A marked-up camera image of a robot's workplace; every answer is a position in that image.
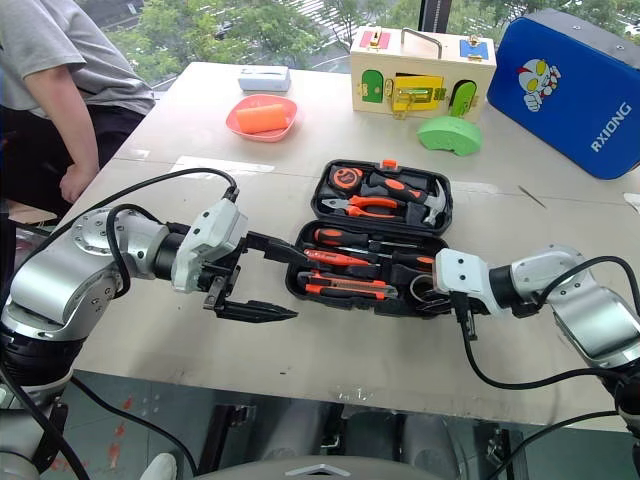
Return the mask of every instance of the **orange-handled pliers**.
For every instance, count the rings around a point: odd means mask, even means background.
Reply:
[[[402,206],[400,202],[393,198],[387,197],[359,197],[354,195],[349,200],[342,198],[327,198],[322,201],[322,204],[329,208],[342,209],[347,212],[350,217],[374,217],[384,218],[386,220],[402,220],[402,217],[396,215],[387,215],[383,213],[373,213],[363,210],[365,207],[386,207],[386,208],[399,208]]]

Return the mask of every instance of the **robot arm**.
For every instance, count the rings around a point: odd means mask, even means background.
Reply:
[[[475,255],[444,249],[436,256],[434,287],[449,294],[456,316],[472,340],[475,325],[469,298],[480,302],[486,313],[498,316],[511,310],[516,317],[526,317],[537,313],[542,303],[548,304],[558,327],[589,367],[611,374],[602,376],[603,384],[614,396],[616,410],[629,431],[640,439],[640,307],[635,277],[627,265],[635,309],[599,285],[586,268],[558,281],[585,262],[575,249],[550,245],[511,265],[489,268]],[[616,376],[625,376],[628,382],[620,384]],[[636,456],[640,474],[639,448],[634,448]]]
[[[240,272],[238,260],[249,248],[268,259],[310,265],[288,243],[246,232],[247,218],[231,200],[202,212],[191,227],[169,228],[143,209],[128,207],[114,211],[117,252],[108,241],[111,209],[85,213],[18,270],[2,310],[3,367],[60,431],[66,407],[58,399],[71,365],[109,303],[126,291],[129,277],[168,280],[183,293],[206,292],[204,308],[221,318],[260,323],[297,315],[265,302],[227,300]],[[2,478],[37,478],[34,469],[46,470],[55,458],[57,448],[46,445],[42,429],[1,382],[0,432]]]
[[[490,269],[474,255],[445,249],[436,257],[435,287],[482,302],[489,313],[526,317],[538,312],[538,297],[560,275],[582,264],[576,250],[551,245],[511,265]],[[553,289],[546,303],[556,323],[591,367],[618,368],[640,357],[640,318],[610,289],[583,270]]]

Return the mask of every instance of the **white tissue box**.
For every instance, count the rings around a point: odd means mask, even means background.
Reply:
[[[243,90],[286,92],[291,76],[289,67],[250,65],[242,67],[238,83]]]

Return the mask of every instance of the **cartoon character print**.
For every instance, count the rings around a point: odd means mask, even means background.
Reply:
[[[518,68],[518,81],[522,89],[527,92],[524,104],[532,112],[540,110],[545,97],[553,93],[561,77],[558,67],[549,66],[539,58],[532,58]]]

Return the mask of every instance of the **white table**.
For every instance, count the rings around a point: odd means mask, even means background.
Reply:
[[[288,96],[303,113],[300,123],[281,143],[248,142],[224,125],[243,95],[235,80],[238,68],[191,64],[70,214],[181,165],[220,166],[216,159],[225,159],[234,162],[222,166],[238,180],[238,205],[248,215],[250,229],[294,241],[314,219],[309,201],[327,161],[393,157],[452,180],[454,221],[443,238],[456,249],[504,265],[549,243],[563,243],[587,257],[619,255],[640,272],[640,216],[622,198],[623,192],[638,190],[640,172],[615,181],[596,180],[490,107],[480,122],[485,134],[481,152],[464,158],[429,152],[415,138],[419,120],[353,112],[349,78],[341,74],[294,71]],[[273,169],[260,173],[246,164]],[[163,220],[191,223],[224,188],[215,178],[181,178],[132,194],[127,201]],[[524,423],[612,407],[611,397],[594,378],[528,392],[485,385],[467,364],[452,316],[420,320],[330,309],[289,294],[284,265],[256,253],[243,256],[241,265],[232,299],[264,300],[300,315],[263,325],[220,320],[202,309],[203,294],[185,296],[167,282],[134,280],[129,294],[112,302],[76,367],[192,386]],[[599,268],[596,276],[628,296],[625,277],[614,267]],[[522,320],[478,317],[476,325],[478,363],[496,379],[527,381],[583,366],[548,310]],[[607,418],[590,427],[622,425]]]

